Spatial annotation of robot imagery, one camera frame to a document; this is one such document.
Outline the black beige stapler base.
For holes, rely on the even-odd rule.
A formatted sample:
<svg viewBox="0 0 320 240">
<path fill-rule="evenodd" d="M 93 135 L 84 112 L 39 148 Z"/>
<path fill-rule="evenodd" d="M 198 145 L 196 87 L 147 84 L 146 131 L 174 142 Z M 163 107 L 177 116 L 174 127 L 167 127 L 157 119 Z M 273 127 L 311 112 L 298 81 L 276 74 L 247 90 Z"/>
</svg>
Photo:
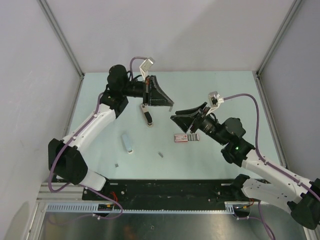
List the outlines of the black beige stapler base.
<svg viewBox="0 0 320 240">
<path fill-rule="evenodd" d="M 140 105 L 140 108 L 141 108 L 141 111 L 142 111 L 143 116 L 145 118 L 147 126 L 152 127 L 154 124 L 153 124 L 153 119 L 152 119 L 152 116 L 149 112 L 148 106 L 142 103 Z"/>
</svg>

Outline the red white staple box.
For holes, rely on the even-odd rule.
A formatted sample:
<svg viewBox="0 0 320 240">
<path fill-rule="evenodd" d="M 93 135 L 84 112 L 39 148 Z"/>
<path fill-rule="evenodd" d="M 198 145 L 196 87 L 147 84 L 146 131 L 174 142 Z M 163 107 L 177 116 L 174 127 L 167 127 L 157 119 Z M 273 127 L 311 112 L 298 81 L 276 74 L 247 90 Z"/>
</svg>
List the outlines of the red white staple box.
<svg viewBox="0 0 320 240">
<path fill-rule="evenodd" d="M 198 142 L 199 140 L 200 140 L 200 135 L 198 133 L 174 135 L 175 143 Z"/>
</svg>

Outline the light blue stapler cover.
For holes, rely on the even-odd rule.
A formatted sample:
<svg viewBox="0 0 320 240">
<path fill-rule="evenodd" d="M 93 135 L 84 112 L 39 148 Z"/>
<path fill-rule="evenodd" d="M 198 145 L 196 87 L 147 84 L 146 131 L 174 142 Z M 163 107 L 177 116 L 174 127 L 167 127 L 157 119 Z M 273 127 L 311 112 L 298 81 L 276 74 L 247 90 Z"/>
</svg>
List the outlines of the light blue stapler cover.
<svg viewBox="0 0 320 240">
<path fill-rule="evenodd" d="M 124 133 L 121 135 L 121 139 L 122 139 L 122 143 L 123 143 L 123 146 L 125 147 L 125 150 L 128 154 L 132 154 L 134 151 L 133 151 L 133 147 L 132 147 L 132 142 L 129 138 L 129 136 Z"/>
</svg>

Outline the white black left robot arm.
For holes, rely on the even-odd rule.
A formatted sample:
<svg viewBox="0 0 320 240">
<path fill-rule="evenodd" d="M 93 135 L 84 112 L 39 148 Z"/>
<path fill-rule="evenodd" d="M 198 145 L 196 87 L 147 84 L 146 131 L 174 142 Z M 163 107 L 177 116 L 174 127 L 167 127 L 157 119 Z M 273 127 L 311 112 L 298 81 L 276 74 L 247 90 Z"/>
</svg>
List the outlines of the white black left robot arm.
<svg viewBox="0 0 320 240">
<path fill-rule="evenodd" d="M 106 184 L 107 179 L 89 169 L 83 152 L 107 125 L 123 113 L 129 97 L 141 98 L 142 108 L 173 107 L 173 100 L 161 89 L 156 76 L 149 74 L 153 64 L 153 60 L 145 58 L 139 66 L 142 81 L 133 76 L 131 69 L 127 70 L 121 64 L 112 66 L 108 72 L 106 88 L 98 95 L 94 111 L 63 139 L 53 138 L 49 142 L 48 187 L 52 193 L 56 192 L 52 187 L 52 179 L 57 175 L 68 184 L 93 189 L 93 194 L 100 200 L 110 196 L 111 188 Z"/>
</svg>

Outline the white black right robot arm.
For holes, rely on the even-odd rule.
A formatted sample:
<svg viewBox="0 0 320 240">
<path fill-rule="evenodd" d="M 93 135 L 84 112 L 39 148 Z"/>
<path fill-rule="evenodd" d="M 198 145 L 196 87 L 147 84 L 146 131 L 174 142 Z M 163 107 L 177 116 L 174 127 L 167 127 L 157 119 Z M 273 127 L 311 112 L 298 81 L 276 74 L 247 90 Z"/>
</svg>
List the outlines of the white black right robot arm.
<svg viewBox="0 0 320 240">
<path fill-rule="evenodd" d="M 320 224 L 320 180 L 310 180 L 290 170 L 273 164 L 258 152 L 257 147 L 247 142 L 241 120 L 227 118 L 219 123 L 206 103 L 176 111 L 170 119 L 184 132 L 202 131 L 223 146 L 221 154 L 230 164 L 251 171 L 264 180 L 260 183 L 240 174 L 230 188 L 231 196 L 242 201 L 245 197 L 261 200 L 276 206 L 303 227 L 315 230 Z"/>
</svg>

